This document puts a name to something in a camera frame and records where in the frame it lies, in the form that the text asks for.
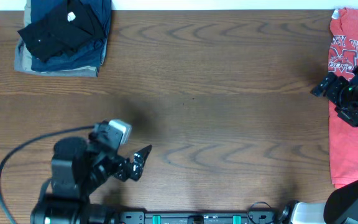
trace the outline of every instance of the clothing tag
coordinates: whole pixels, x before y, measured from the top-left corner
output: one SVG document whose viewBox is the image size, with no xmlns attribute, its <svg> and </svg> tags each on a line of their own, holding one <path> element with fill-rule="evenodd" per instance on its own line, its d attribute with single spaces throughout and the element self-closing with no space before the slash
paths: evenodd
<svg viewBox="0 0 358 224">
<path fill-rule="evenodd" d="M 333 19 L 339 19 L 340 18 L 340 13 L 339 13 L 339 9 L 335 9 L 333 15 L 331 16 L 331 18 Z"/>
<path fill-rule="evenodd" d="M 74 14 L 74 12 L 69 12 L 68 14 L 67 14 L 67 20 L 69 21 L 69 22 L 71 22 L 71 21 L 73 21 L 75 19 L 75 14 Z"/>
</svg>

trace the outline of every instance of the black wire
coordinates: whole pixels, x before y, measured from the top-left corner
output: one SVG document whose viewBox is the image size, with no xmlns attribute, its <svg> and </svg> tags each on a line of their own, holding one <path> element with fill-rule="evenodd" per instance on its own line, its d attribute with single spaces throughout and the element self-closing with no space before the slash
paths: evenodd
<svg viewBox="0 0 358 224">
<path fill-rule="evenodd" d="M 58 131 L 55 133 L 49 133 L 49 134 L 43 134 L 41 136 L 38 136 L 36 138 L 33 138 L 31 140 L 26 141 L 25 143 L 21 144 L 20 146 L 17 146 L 15 149 L 13 149 L 11 152 L 9 152 L 5 158 L 1 161 L 0 163 L 0 204 L 1 204 L 1 208 L 4 211 L 5 215 L 7 216 L 7 218 L 9 219 L 10 223 L 12 224 L 16 224 L 15 219 L 13 218 L 12 214 L 10 213 L 9 209 L 7 208 L 5 201 L 4 201 L 4 196 L 2 196 L 2 190 L 1 190 L 1 175 L 2 175 L 2 169 L 4 168 L 4 165 L 6 163 L 6 161 L 13 155 L 15 154 L 17 151 L 20 151 L 21 149 L 23 149 L 24 147 L 26 147 L 27 145 L 36 142 L 38 140 L 44 139 L 44 138 L 49 138 L 52 136 L 56 136 L 59 134 L 66 134 L 66 133 L 71 133 L 71 132 L 75 132 L 75 131 L 81 131 L 81 130 L 85 130 L 85 129 L 93 129 L 93 126 L 83 126 L 83 127 L 79 127 L 79 128 L 72 128 L 72 129 L 67 129 L 67 130 L 63 130 L 63 131 Z"/>
</svg>

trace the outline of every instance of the gray metal part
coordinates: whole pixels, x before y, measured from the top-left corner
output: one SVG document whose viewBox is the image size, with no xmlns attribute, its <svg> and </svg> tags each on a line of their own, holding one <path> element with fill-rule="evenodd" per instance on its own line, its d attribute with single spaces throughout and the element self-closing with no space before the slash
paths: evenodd
<svg viewBox="0 0 358 224">
<path fill-rule="evenodd" d="M 248 224 L 247 213 L 144 213 L 122 212 L 125 224 L 153 224 L 153 216 L 161 217 L 161 224 L 187 224 L 189 217 L 204 217 L 204 224 L 233 224 L 233 216 L 241 216 L 241 224 Z"/>
</svg>

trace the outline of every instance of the white background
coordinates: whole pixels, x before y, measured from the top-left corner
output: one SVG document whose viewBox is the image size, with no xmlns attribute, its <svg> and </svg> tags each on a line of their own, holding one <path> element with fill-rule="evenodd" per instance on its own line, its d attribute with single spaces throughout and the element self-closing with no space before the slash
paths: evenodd
<svg viewBox="0 0 358 224">
<path fill-rule="evenodd" d="M 26 0 L 0 0 L 0 10 L 24 10 Z M 358 9 L 358 0 L 112 0 L 117 10 Z"/>
</svg>

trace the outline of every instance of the wooden table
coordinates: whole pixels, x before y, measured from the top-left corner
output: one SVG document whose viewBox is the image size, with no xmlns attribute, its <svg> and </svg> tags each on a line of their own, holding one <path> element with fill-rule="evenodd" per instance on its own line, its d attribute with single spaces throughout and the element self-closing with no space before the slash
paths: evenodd
<svg viewBox="0 0 358 224">
<path fill-rule="evenodd" d="M 93 203 L 180 211 L 324 201 L 334 190 L 328 102 L 309 91 L 327 71 L 331 13 L 119 11 L 98 78 L 51 78 L 13 70 L 23 13 L 0 12 L 0 161 L 40 134 L 121 118 L 133 125 L 121 154 L 153 151 L 140 181 L 110 179 Z M 2 189 L 19 223 L 59 139 L 7 163 Z"/>
</svg>

